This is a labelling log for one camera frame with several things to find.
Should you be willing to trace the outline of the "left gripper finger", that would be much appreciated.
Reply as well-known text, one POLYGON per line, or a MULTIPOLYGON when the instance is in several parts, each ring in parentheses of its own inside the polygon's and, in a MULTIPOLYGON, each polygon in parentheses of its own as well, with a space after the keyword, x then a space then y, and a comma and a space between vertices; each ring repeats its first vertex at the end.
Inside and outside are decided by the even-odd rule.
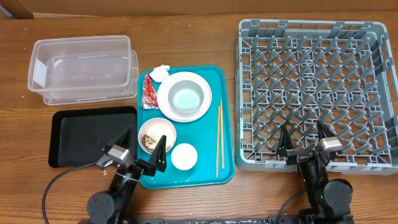
POLYGON ((165 172, 165 169, 167 167, 166 140, 167 137, 165 135, 162 135, 150 159, 148 160, 150 173, 156 173, 157 171, 165 172))
POLYGON ((105 148, 111 149, 114 145, 121 146, 125 149, 129 149, 133 144, 133 137, 134 137, 134 126, 130 124, 126 127, 121 133, 117 136, 110 139, 107 143, 105 148))

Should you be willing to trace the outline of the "pink round plate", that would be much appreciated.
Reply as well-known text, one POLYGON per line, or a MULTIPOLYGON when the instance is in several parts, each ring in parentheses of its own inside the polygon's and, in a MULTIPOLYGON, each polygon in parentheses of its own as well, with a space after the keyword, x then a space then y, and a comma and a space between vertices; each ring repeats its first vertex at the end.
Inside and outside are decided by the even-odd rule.
POLYGON ((193 72, 177 72, 169 75, 157 90, 157 103, 161 112, 171 120, 186 123, 201 118, 209 109, 212 101, 212 92, 208 82, 193 72), (199 84, 204 92, 204 100, 200 108, 192 114, 181 114, 169 105, 168 92, 170 87, 182 80, 190 80, 199 84))

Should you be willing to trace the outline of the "white paper cup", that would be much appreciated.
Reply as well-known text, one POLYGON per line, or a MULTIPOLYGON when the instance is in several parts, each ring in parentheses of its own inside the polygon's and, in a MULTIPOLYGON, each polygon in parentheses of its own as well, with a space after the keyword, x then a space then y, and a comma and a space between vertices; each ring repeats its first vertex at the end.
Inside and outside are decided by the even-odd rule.
POLYGON ((181 143, 172 150, 171 160, 178 170, 190 170, 197 163, 198 153, 191 144, 181 143))

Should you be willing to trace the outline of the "white round bowl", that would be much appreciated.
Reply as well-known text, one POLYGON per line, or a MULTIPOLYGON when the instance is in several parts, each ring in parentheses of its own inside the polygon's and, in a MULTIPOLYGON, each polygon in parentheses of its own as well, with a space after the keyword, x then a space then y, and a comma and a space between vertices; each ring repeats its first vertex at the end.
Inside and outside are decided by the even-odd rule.
POLYGON ((169 105, 181 114, 196 112, 203 103, 204 92, 199 84, 190 80, 174 83, 168 92, 169 105))

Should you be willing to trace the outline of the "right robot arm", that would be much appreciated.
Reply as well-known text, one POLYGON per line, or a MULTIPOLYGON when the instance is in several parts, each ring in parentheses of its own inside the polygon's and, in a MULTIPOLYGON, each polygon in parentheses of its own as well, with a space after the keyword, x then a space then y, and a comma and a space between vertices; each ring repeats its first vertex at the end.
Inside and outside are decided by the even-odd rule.
POLYGON ((278 211, 276 223, 353 223, 350 203, 353 187, 345 179, 328 178, 330 161, 341 153, 343 145, 323 121, 317 121, 318 144, 309 150, 296 151, 285 125, 280 126, 276 154, 287 158, 288 166, 296 165, 305 189, 286 201, 278 211), (284 216, 284 208, 303 193, 307 194, 309 207, 295 216, 284 216))

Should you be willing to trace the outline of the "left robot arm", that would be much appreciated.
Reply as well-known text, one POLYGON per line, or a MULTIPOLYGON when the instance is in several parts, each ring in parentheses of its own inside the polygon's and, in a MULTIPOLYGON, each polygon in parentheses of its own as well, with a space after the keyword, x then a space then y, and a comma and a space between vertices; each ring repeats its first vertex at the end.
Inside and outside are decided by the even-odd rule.
POLYGON ((128 206, 141 176, 155 176, 164 172, 167 137, 161 136, 149 160, 137 157, 137 128, 129 125, 120 134, 110 139, 104 154, 96 163, 101 169, 110 165, 118 167, 109 189, 95 193, 87 203, 90 223, 137 223, 129 214, 128 206))

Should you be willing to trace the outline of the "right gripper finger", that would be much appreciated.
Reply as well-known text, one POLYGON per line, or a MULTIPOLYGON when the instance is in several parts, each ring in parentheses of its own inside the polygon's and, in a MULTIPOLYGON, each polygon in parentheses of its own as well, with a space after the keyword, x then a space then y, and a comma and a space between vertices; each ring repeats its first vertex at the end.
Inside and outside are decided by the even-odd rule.
POLYGON ((335 134, 326 126, 326 124, 322 120, 317 121, 317 133, 319 140, 323 138, 332 138, 335 136, 335 134))
POLYGON ((280 138, 277 145, 276 154, 279 156, 287 156, 290 152, 294 151, 292 141, 289 136, 289 132, 285 127, 285 124, 280 126, 280 138))

